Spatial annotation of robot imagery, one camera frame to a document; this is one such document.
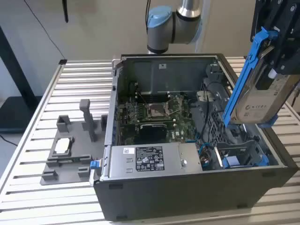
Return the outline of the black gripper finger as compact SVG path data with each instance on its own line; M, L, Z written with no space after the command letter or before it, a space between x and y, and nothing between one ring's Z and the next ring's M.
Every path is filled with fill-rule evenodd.
M255 35L261 30L260 25L260 13L262 12L265 5L264 0L256 0L255 1L255 9L250 33L250 42L253 42Z
M272 0L266 30L277 33L269 56L273 69L282 75L300 73L300 2Z

